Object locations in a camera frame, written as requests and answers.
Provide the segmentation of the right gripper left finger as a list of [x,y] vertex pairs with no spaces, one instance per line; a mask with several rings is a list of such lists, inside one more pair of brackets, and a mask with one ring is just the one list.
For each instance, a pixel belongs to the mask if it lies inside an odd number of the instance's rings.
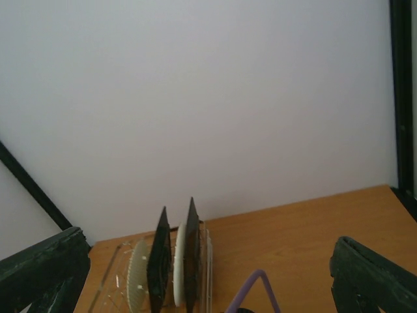
[[73,312],[90,267],[79,227],[1,260],[1,312]]

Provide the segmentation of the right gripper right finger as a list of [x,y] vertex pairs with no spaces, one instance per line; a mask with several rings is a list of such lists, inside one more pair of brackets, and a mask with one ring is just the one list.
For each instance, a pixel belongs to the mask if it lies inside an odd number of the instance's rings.
[[340,237],[330,258],[338,312],[416,312],[416,275],[351,237]]

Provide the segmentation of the wire metal dish rack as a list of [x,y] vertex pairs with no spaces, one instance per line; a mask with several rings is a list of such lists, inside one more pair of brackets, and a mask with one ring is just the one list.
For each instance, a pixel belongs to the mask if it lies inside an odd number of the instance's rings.
[[[197,299],[194,312],[212,311],[212,243],[209,230],[204,222],[199,224],[200,261]],[[143,301],[138,307],[128,295],[132,291],[130,277],[130,259],[137,244],[147,250],[141,251],[141,256],[150,254],[154,235],[147,233],[137,235],[133,239],[124,241],[116,246],[107,265],[104,276],[98,285],[97,292],[88,309],[89,312],[150,312],[151,302],[146,280],[139,285],[143,292]]]

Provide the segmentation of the round woven bamboo plate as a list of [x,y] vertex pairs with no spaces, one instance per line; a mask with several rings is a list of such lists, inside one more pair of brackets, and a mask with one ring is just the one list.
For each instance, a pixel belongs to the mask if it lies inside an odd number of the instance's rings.
[[147,296],[148,246],[140,240],[134,247],[128,264],[126,294],[130,312],[140,312]]

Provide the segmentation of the square dark rimmed plate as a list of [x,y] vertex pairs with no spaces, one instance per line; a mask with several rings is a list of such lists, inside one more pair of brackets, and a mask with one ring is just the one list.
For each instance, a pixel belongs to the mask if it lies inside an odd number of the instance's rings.
[[154,234],[147,264],[147,283],[151,312],[160,312],[165,301],[172,260],[170,231],[166,207],[164,207]]

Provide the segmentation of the round striped white plate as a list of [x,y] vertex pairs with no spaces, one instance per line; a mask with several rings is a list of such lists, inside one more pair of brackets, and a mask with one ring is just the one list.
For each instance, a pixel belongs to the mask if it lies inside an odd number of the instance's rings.
[[175,306],[179,307],[185,302],[184,291],[184,251],[185,251],[186,225],[180,224],[175,242],[175,255],[173,264],[173,298]]

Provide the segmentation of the square floral plate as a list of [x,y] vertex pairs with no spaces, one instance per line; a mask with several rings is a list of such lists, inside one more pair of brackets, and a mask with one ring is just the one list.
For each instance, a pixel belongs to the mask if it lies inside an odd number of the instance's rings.
[[194,198],[190,199],[190,206],[186,221],[186,236],[184,247],[184,294],[186,311],[193,312],[198,292],[200,259],[199,216]]

